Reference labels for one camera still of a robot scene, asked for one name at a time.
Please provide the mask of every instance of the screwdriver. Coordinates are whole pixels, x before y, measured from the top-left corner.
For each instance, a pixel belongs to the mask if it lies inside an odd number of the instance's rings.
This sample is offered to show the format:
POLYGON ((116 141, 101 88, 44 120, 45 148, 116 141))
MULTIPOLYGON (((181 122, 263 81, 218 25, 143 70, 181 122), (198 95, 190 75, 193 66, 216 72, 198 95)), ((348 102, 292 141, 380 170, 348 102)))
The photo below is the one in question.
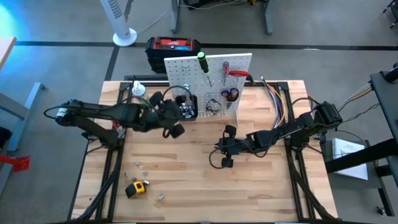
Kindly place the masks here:
POLYGON ((207 64, 207 59, 206 59, 206 55, 203 52, 199 52, 198 53, 198 59, 199 59, 199 64, 201 69, 203 70, 203 72, 205 73, 207 80, 209 81, 209 85, 210 87, 212 87, 211 85, 211 81, 210 81, 210 72, 209 72, 209 65, 207 64))

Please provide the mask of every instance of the floor stripe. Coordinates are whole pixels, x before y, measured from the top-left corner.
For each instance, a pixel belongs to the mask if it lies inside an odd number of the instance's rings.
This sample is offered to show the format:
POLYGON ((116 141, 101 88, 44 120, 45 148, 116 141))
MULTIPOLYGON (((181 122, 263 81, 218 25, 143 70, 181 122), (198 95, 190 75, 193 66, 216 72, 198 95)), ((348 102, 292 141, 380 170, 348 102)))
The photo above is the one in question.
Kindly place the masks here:
MULTIPOLYGON (((114 47, 112 42, 58 42, 58 41, 17 41, 17 46, 49 47, 114 47)), ((129 47, 146 47, 147 43, 136 42, 129 47)), ((290 44, 214 44, 202 43, 202 48, 224 49, 276 49, 276 50, 380 50, 395 51, 398 46, 362 45, 290 45, 290 44)))
POLYGON ((114 66, 116 64, 116 59, 118 59, 119 49, 120 47, 118 46, 115 46, 113 48, 111 59, 109 60, 108 64, 108 69, 106 69, 106 75, 104 81, 111 81, 112 79, 114 66))

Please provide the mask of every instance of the blue light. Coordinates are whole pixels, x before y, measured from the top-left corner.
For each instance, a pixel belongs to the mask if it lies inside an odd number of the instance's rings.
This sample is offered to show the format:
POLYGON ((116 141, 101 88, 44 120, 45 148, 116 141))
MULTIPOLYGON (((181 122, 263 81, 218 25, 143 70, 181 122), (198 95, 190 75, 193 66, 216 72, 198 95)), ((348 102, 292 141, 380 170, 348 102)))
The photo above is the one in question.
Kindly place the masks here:
POLYGON ((16 20, 5 6, 0 4, 0 36, 16 35, 16 20))

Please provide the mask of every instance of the pegboard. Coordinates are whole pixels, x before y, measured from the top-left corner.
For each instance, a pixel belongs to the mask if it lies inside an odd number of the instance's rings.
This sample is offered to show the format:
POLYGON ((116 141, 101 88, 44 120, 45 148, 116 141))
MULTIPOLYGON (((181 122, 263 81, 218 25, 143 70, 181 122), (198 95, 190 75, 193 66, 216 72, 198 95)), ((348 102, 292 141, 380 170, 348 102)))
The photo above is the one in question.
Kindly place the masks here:
MULTIPOLYGON (((222 73, 223 62, 229 62, 229 70, 249 71, 250 61, 252 54, 226 54, 226 55, 206 55, 207 63, 210 71, 210 81, 212 86, 209 85, 206 75, 200 68, 198 57, 178 57, 178 58, 165 58, 165 66, 167 77, 170 86, 180 85, 184 86, 185 81, 190 86, 190 91, 193 95, 198 97, 198 115, 199 116, 213 116, 236 114, 241 95, 243 92, 244 82, 246 77, 233 77, 231 75, 226 79, 224 85, 224 78, 222 73), (221 96, 223 90, 237 88, 240 92, 239 98, 232 102, 232 105, 226 109, 226 98, 221 96), (214 98, 217 100, 222 108, 217 114, 206 112, 206 104, 209 100, 214 98)), ((173 97, 178 95, 185 95, 186 91, 180 88, 172 89, 173 97)), ((214 110, 218 109, 218 105, 210 104, 214 110)))

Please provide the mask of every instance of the black metal frame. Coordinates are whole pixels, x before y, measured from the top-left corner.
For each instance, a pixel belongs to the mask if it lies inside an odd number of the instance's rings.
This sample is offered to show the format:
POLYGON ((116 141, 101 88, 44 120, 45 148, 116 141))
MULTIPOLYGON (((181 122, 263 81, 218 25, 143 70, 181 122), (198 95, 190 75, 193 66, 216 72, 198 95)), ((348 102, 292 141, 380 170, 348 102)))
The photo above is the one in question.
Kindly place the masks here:
MULTIPOLYGON (((168 82, 148 82, 146 83, 145 81, 167 81, 167 76, 166 75, 156 75, 156 77, 148 78, 150 76, 148 75, 136 75, 134 76, 135 80, 141 81, 143 84, 146 86, 168 86, 168 82)), ((126 76, 125 80, 129 81, 133 78, 133 76, 126 76)), ((290 92, 289 92, 289 87, 287 82, 277 82, 277 83, 269 83, 271 87, 275 88, 276 91, 280 94, 280 90, 282 90, 285 94, 285 99, 287 103, 287 109, 289 112, 289 121, 294 119, 294 114, 293 114, 293 109, 292 109, 292 102, 290 99, 290 92)), ((123 93, 126 87, 128 86, 128 83, 121 83, 120 88, 119 88, 119 96, 118 96, 118 102, 122 100, 123 98, 123 93)), ((251 83, 249 81, 246 81, 244 86, 263 86, 261 82, 254 82, 251 83)), ((319 201, 316 199, 314 194, 311 193, 309 184, 308 184, 308 177, 307 177, 307 172, 305 170, 305 163, 303 159, 303 154, 301 151, 296 152, 295 158, 298 161, 298 165, 300 167, 300 172, 298 172, 294 166, 294 160, 293 160, 293 155, 292 155, 292 149, 289 147, 288 142, 285 139, 285 150, 286 150, 286 155, 287 155, 287 163, 290 171, 290 180, 292 183, 292 193, 294 197, 294 202, 295 202, 295 208, 297 212, 297 222, 298 223, 340 223, 340 224, 360 224, 356 222, 343 222, 341 220, 336 220, 332 219, 333 217, 330 217, 328 215, 322 216, 322 220, 316 219, 315 216, 315 211, 314 207, 317 207, 317 210, 319 209, 324 209, 319 201), (307 208, 308 208, 308 216, 309 218, 304 218, 303 215, 303 210, 302 210, 302 204, 300 201, 300 195, 299 195, 299 188, 297 187, 297 184, 301 186, 302 190, 305 193, 305 198, 306 198, 306 203, 307 203, 307 208)), ((111 165, 111 160, 112 160, 112 151, 108 151, 107 156, 106 156, 106 161, 105 161, 105 167, 104 167, 104 173, 103 173, 103 179, 101 183, 101 188, 105 185, 106 181, 109 180, 109 170, 110 170, 110 165, 111 165)), ((109 201, 109 210, 106 218, 102 218, 102 210, 103 210, 103 200, 104 197, 101 199, 100 205, 96 209, 96 215, 94 220, 70 220, 72 211, 73 211, 73 206, 75 204, 75 199, 76 199, 76 194, 78 190, 78 186, 80 184, 80 178, 81 178, 81 173, 83 172, 83 166, 85 162, 85 158, 83 159, 83 163, 81 165, 81 170, 80 170, 80 175, 78 182, 76 183, 76 188, 75 188, 75 194, 71 203, 70 207, 70 212, 68 215, 68 221, 64 223, 109 223, 113 222, 113 214, 114 214, 114 206, 116 203, 116 194, 117 194, 117 188, 118 188, 118 180, 119 180, 119 175, 120 175, 120 167, 121 167, 121 161, 123 157, 123 147, 118 151, 118 158, 116 160, 115 168, 114 171, 117 171, 117 175, 114 176, 113 184, 112 184, 112 190, 111 190, 111 199, 109 201)))

